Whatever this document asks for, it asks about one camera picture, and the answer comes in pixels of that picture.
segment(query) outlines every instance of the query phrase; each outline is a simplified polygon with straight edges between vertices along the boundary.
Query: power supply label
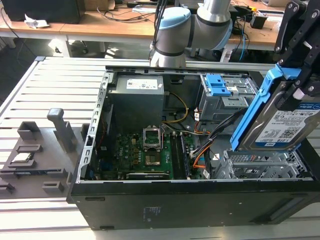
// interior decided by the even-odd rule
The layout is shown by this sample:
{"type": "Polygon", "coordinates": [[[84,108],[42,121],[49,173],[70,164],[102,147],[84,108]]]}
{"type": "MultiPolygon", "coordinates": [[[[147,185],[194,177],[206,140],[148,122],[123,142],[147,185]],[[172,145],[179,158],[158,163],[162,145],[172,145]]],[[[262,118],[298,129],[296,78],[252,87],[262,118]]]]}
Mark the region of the power supply label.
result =
{"type": "Polygon", "coordinates": [[[280,147],[290,143],[306,126],[306,119],[320,111],[320,103],[303,102],[294,111],[277,111],[258,138],[257,146],[280,147]]]}
{"type": "Polygon", "coordinates": [[[157,79],[128,79],[126,89],[157,90],[157,79]]]}

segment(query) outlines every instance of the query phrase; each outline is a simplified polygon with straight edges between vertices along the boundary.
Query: motherboard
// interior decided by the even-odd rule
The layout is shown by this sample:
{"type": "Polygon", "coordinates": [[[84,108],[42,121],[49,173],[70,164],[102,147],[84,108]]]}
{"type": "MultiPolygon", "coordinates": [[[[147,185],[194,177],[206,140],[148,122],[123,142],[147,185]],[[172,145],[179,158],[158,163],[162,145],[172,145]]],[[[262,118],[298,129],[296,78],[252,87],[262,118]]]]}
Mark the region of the motherboard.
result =
{"type": "Polygon", "coordinates": [[[156,131],[118,134],[113,157],[100,162],[102,180],[173,180],[190,175],[189,153],[194,141],[190,134],[156,131]],[[148,147],[149,144],[160,148],[148,147]]]}

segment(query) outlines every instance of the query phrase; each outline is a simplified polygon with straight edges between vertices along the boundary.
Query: yellow power cable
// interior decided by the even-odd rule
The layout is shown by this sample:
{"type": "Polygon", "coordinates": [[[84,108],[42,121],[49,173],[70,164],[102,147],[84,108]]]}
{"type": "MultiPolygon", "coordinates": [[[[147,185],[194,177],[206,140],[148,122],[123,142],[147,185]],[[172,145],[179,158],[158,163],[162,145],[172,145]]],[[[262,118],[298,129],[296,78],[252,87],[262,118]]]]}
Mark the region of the yellow power cable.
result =
{"type": "Polygon", "coordinates": [[[182,100],[181,97],[179,97],[179,96],[178,96],[177,94],[175,94],[174,92],[169,92],[169,94],[175,95],[175,96],[183,103],[183,105],[184,105],[184,107],[185,107],[185,114],[184,114],[184,116],[183,116],[182,118],[180,118],[180,119],[170,120],[170,121],[162,121],[162,122],[165,123],[165,124],[179,123],[179,122],[185,120],[185,119],[187,118],[187,116],[188,116],[188,107],[187,107],[187,104],[182,100]]]}

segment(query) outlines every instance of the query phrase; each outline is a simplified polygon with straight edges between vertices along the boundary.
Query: hard drive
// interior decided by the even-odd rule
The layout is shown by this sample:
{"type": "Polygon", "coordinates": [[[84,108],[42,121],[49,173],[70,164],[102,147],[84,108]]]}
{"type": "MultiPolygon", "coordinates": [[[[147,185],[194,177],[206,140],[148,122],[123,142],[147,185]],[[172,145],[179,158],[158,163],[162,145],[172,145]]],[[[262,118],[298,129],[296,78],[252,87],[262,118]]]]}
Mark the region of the hard drive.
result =
{"type": "Polygon", "coordinates": [[[281,110],[282,97],[299,69],[271,69],[230,142],[234,151],[293,151],[320,121],[320,97],[305,95],[293,110],[281,110]]]}

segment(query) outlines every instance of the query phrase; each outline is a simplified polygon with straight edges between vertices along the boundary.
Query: floor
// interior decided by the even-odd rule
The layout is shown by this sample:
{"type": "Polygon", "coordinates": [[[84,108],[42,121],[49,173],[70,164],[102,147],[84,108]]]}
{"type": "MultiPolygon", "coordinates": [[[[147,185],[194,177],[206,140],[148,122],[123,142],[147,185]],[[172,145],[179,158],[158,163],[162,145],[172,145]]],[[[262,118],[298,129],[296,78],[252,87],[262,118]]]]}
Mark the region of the floor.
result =
{"type": "MultiPolygon", "coordinates": [[[[16,48],[10,49],[0,45],[0,105],[10,94],[17,82],[24,75],[28,67],[32,64],[35,56],[59,56],[61,53],[55,51],[59,49],[59,42],[44,39],[15,39],[16,48]]],[[[98,42],[85,42],[89,52],[83,53],[84,45],[80,41],[70,41],[73,57],[76,58],[117,58],[117,59],[148,59],[149,46],[137,43],[110,43],[107,54],[101,53],[98,42]]],[[[219,56],[213,55],[212,51],[201,51],[201,56],[189,57],[190,49],[185,50],[188,61],[213,61],[217,62],[219,56]]],[[[231,58],[231,62],[237,62],[240,51],[231,58]]],[[[257,53],[247,54],[245,62],[271,63],[270,54],[257,53]]]]}

